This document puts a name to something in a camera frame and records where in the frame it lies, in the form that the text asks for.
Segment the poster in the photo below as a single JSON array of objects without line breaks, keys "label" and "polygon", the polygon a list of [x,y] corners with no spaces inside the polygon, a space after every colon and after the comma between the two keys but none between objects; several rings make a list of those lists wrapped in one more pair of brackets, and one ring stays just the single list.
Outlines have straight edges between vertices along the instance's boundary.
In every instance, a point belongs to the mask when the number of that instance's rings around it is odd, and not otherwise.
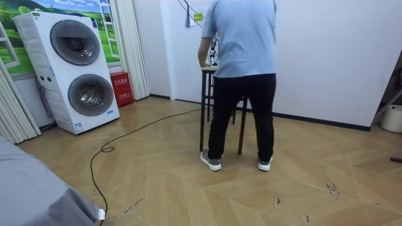
[{"label": "poster", "polygon": [[[110,21],[108,7],[104,7],[105,20]],[[48,13],[70,14],[79,13],[83,16],[94,18],[97,21],[102,47],[105,53],[106,62],[118,62],[119,59],[112,56],[109,42],[106,36],[106,29],[102,21],[101,9],[98,0],[0,0],[0,20],[6,30],[6,34],[14,47],[20,65],[9,68],[9,73],[30,73],[34,72],[24,44],[19,37],[13,21],[13,17],[28,13],[30,11],[43,11]],[[107,26],[110,38],[115,38],[112,26]],[[114,53],[117,53],[117,44],[112,43]],[[11,60],[7,49],[0,45],[0,57],[4,63]]]}]

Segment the herringbone floor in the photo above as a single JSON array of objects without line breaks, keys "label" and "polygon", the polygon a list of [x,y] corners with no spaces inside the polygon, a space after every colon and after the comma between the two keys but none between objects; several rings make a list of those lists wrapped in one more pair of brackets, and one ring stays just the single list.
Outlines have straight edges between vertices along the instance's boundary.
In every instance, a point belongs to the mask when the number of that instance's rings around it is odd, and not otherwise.
[{"label": "herringbone floor", "polygon": [[[104,208],[89,162],[108,140],[199,105],[147,98],[121,109],[121,118],[74,136],[54,128],[19,147]],[[401,135],[374,127],[359,132],[276,118],[271,171],[256,169],[256,138],[247,115],[229,126],[223,169],[211,172],[198,152],[200,112],[158,122],[111,145],[94,161],[109,202],[104,225],[284,226],[402,225]]]}]

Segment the stacked washing machines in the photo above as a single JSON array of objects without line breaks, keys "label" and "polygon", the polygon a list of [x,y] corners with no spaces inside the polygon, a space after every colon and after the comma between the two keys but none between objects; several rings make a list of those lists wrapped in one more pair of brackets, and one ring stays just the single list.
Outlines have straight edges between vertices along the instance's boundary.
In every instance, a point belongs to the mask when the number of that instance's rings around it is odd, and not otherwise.
[{"label": "stacked washing machines", "polygon": [[93,19],[30,12],[14,22],[59,127],[79,134],[119,117]]}]

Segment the curtain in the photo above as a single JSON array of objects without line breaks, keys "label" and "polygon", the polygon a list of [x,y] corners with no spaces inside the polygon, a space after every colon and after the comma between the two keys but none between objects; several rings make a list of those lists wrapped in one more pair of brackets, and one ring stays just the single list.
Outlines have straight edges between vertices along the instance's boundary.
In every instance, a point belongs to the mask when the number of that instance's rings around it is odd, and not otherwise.
[{"label": "curtain", "polygon": [[0,60],[0,136],[17,144],[41,132]]},{"label": "curtain", "polygon": [[133,1],[110,0],[110,4],[121,68],[129,73],[134,99],[142,99],[149,96],[149,87]]}]

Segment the gray sneaker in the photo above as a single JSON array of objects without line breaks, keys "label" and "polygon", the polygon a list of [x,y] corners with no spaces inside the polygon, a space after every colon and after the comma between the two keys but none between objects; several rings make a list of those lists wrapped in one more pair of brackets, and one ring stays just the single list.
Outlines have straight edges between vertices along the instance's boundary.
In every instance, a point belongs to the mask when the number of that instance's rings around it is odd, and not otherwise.
[{"label": "gray sneaker", "polygon": [[259,161],[258,169],[262,171],[269,171],[271,169],[272,157],[269,162]]},{"label": "gray sneaker", "polygon": [[218,171],[222,169],[222,166],[220,165],[220,160],[219,159],[209,159],[208,158],[208,151],[203,151],[201,153],[201,161],[205,164],[208,165],[208,167],[212,171]]}]

